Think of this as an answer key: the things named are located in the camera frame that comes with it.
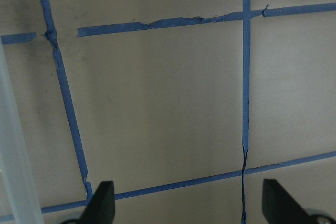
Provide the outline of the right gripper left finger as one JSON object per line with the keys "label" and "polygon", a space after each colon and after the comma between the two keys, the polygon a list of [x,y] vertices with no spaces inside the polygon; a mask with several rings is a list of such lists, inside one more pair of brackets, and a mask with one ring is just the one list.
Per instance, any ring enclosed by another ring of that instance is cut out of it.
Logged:
{"label": "right gripper left finger", "polygon": [[103,181],[99,184],[81,216],[77,219],[65,220],[62,223],[112,224],[115,214],[113,181]]}

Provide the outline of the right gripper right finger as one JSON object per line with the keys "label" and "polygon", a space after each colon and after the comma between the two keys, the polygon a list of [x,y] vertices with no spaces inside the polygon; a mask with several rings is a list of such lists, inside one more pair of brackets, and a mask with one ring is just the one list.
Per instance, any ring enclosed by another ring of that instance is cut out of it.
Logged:
{"label": "right gripper right finger", "polygon": [[335,223],[326,214],[308,213],[276,179],[264,179],[262,186],[262,214],[268,223]]}

